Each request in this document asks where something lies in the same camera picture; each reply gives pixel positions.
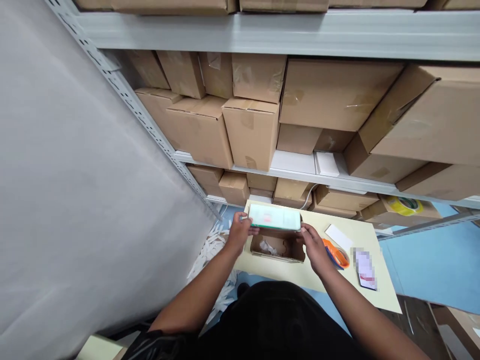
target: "tape roll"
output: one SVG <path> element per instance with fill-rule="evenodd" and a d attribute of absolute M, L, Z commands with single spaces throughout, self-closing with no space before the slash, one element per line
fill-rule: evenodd
<path fill-rule="evenodd" d="M 393 211 L 403 216 L 412 216 L 424 210 L 424 206 L 420 201 L 407 197 L 389 196 L 386 202 Z"/>

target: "right hand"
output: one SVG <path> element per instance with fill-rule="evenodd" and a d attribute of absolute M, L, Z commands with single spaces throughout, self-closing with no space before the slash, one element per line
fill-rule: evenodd
<path fill-rule="evenodd" d="M 310 259 L 311 268 L 319 277 L 331 270 L 336 270 L 327 254 L 327 249 L 325 249 L 322 238 L 313 226 L 302 222 L 301 230 L 297 232 L 296 241 L 305 244 L 306 254 Z"/>

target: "blue floor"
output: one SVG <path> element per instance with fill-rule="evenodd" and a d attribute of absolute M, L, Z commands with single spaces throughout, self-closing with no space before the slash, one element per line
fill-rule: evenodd
<path fill-rule="evenodd" d="M 434 205 L 443 217 L 456 214 L 449 205 Z M 224 229 L 239 210 L 226 209 Z M 397 294 L 480 314 L 480 228 L 465 222 L 384 240 L 380 246 Z M 238 280 L 252 285 L 265 278 L 243 272 Z M 326 293 L 305 290 L 346 329 Z"/>

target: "left hand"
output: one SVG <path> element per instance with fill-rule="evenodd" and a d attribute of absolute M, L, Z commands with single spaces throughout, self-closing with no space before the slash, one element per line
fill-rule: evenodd
<path fill-rule="evenodd" d="M 252 219 L 241 217 L 248 216 L 245 212 L 236 212 L 233 215 L 233 222 L 228 235 L 228 241 L 225 244 L 227 249 L 232 249 L 238 256 L 242 253 L 245 242 L 250 235 L 258 235 L 260 228 L 252 227 Z"/>

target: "metal shelf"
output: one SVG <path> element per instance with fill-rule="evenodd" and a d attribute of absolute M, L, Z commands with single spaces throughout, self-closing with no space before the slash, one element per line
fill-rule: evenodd
<path fill-rule="evenodd" d="M 480 11 L 342 9 L 315 15 L 136 16 L 80 12 L 72 0 L 44 1 L 217 218 L 220 214 L 215 203 L 227 204 L 226 200 L 205 194 L 185 166 L 185 163 L 198 162 L 193 161 L 189 153 L 175 152 L 122 75 L 120 63 L 104 49 L 480 61 Z M 281 153 L 284 152 L 275 152 L 268 172 L 238 166 L 233 169 L 480 209 L 480 196 L 446 201 L 403 194 L 394 185 L 349 176 L 341 161 L 337 162 L 340 176 L 331 177 L 316 174 L 314 160 L 309 155 Z M 383 236 L 387 239 L 476 219 L 480 219 L 480 211 L 472 210 Z"/>
<path fill-rule="evenodd" d="M 83 12 L 99 49 L 480 61 L 480 11 L 338 9 L 222 17 Z"/>
<path fill-rule="evenodd" d="M 271 162 L 270 171 L 255 170 L 255 169 L 240 167 L 236 165 L 232 167 L 232 170 L 241 171 L 245 173 L 269 175 L 273 177 L 285 178 L 285 179 L 291 179 L 291 180 L 300 180 L 300 181 L 305 181 L 309 183 L 330 185 L 330 186 L 341 187 L 345 189 L 360 190 L 360 191 L 385 194 L 385 195 L 403 196 L 403 197 L 412 198 L 412 199 L 462 206 L 462 207 L 471 208 L 471 209 L 480 209 L 480 196 L 471 196 L 460 201 L 449 201 L 449 200 L 442 200 L 442 199 L 437 199 L 437 198 L 427 197 L 427 196 L 411 195 L 408 193 L 398 191 L 398 189 L 393 184 L 388 184 L 388 183 L 378 182 L 378 181 L 371 181 L 371 180 L 362 179 L 359 177 L 349 176 L 340 162 L 337 163 L 338 169 L 340 170 L 339 177 L 317 175 L 312 172 L 302 172 L 302 169 L 298 168 L 298 163 L 285 164 L 282 161 L 282 156 L 281 155 L 278 156 L 278 154 L 281 154 L 281 153 L 284 153 L 284 151 L 277 150 L 275 152 L 273 156 L 273 160 Z M 182 163 L 212 166 L 207 163 L 193 160 L 192 156 L 188 152 L 176 151 L 173 157 L 177 161 Z"/>

